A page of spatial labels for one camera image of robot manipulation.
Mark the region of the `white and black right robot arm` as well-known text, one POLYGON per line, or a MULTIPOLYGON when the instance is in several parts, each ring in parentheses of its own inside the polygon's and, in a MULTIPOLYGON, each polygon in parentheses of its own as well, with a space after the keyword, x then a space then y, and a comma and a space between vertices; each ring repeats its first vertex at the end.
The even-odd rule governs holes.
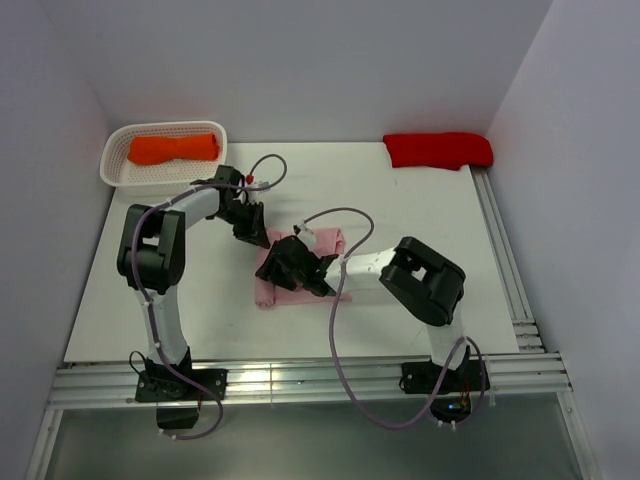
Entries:
POLYGON ((383 251, 348 256, 314 253, 290 235, 273 244, 256 277, 285 291, 332 301, 384 289, 426 326, 435 383, 452 390, 467 377, 469 344, 456 314, 466 274, 414 237, 383 251))

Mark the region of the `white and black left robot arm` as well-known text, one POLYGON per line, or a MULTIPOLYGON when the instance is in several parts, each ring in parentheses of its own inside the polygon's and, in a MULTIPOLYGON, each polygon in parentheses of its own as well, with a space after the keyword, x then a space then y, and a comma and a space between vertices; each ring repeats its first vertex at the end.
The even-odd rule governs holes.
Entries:
POLYGON ((202 220, 220 219, 244 243, 269 248, 264 205, 250 198, 270 188, 254 173, 230 166, 197 180, 183 193, 156 206, 135 204, 126 214, 116 267, 136 291, 146 321, 149 352, 140 386, 159 399, 220 398, 193 373, 190 347, 182 332, 177 286, 186 268, 186 233, 202 220))

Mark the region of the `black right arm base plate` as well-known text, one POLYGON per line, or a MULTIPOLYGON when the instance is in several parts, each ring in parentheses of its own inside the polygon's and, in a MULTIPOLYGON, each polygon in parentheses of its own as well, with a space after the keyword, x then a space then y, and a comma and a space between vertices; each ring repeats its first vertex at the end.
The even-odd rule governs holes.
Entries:
MULTIPOLYGON (((408 395, 430 394, 441 371, 442 369, 431 361, 402 363, 399 388, 408 395)), ((480 392, 482 388, 488 390, 490 386, 486 368, 479 360, 472 359, 457 370, 445 371, 438 395, 462 393, 466 390, 480 392)))

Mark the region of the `pink t shirt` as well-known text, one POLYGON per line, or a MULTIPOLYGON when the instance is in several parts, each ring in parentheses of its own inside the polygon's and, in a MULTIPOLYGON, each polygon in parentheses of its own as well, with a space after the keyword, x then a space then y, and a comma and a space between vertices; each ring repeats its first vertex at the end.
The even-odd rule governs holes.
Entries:
MULTIPOLYGON (((316 241, 312 252, 320 257, 331 254, 342 254, 345 238, 338 227, 316 228, 313 230, 316 241)), ((302 288, 287 290, 272 283, 255 279, 254 302, 261 309, 275 307, 305 305, 314 303, 332 303, 331 296, 318 297, 302 288)))

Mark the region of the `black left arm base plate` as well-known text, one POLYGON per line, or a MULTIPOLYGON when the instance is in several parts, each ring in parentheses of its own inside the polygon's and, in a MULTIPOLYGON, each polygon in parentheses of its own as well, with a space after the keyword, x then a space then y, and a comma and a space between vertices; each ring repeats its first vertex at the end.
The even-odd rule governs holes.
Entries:
MULTIPOLYGON (((219 400, 223 400, 227 373, 226 369, 196 369, 182 372, 182 375, 211 391, 219 400)), ((153 375, 143 372, 139 376, 134 399, 137 403, 157 403, 210 400, 211 397, 194 385, 161 369, 153 375)))

